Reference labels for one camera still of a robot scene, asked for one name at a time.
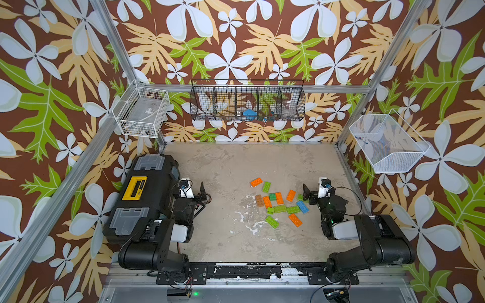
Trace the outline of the orange brick front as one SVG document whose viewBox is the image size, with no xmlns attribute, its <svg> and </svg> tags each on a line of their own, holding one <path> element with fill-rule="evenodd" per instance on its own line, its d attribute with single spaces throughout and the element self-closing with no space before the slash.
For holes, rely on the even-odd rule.
<svg viewBox="0 0 485 303">
<path fill-rule="evenodd" d="M 289 219 L 296 227 L 300 227 L 303 224 L 295 213 L 290 214 Z"/>
</svg>

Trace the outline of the lime brick front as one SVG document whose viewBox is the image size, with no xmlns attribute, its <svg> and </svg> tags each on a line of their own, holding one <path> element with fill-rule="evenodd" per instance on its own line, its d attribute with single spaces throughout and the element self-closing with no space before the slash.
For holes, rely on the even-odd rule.
<svg viewBox="0 0 485 303">
<path fill-rule="evenodd" d="M 279 227 L 279 222 L 275 220 L 274 217 L 268 215 L 265 218 L 265 222 L 268 223 L 272 228 L 277 229 Z"/>
</svg>

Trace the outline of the tan brick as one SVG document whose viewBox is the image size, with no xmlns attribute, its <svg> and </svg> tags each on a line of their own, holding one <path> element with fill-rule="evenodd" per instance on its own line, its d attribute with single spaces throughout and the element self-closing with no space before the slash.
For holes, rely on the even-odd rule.
<svg viewBox="0 0 485 303">
<path fill-rule="evenodd" d="M 259 194 L 255 195 L 255 201 L 256 201 L 257 207 L 264 207 L 265 206 L 264 200 L 263 200 L 261 195 L 259 195 Z"/>
</svg>

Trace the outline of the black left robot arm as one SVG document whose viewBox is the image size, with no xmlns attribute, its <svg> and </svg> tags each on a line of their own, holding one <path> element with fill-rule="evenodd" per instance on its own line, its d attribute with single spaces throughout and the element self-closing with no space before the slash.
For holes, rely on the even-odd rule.
<svg viewBox="0 0 485 303">
<path fill-rule="evenodd" d="M 191 186 L 179 188 L 173 196 L 170 209 L 172 218 L 151 220 L 141 231 L 121 246 L 118 263 L 127 270 L 156 271 L 165 276 L 169 284 L 185 283 L 190 277 L 190 262 L 186 254 L 170 250 L 170 244 L 189 242 L 194 232 L 194 220 L 204 210 L 212 197 L 204 185 L 191 198 Z"/>
</svg>

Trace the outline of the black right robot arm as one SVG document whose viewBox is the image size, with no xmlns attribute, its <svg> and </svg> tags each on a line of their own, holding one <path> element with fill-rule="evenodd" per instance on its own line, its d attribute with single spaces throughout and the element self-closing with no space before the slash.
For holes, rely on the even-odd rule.
<svg viewBox="0 0 485 303">
<path fill-rule="evenodd" d="M 360 270 L 375 266 L 408 265 L 416 250 L 390 215 L 353 214 L 348 220 L 348 201 L 335 194 L 329 179 L 321 178 L 318 190 L 303 184 L 303 198 L 320 211 L 323 235 L 331 241 L 359 241 L 359 246 L 329 255 L 321 274 L 336 283 Z"/>
</svg>

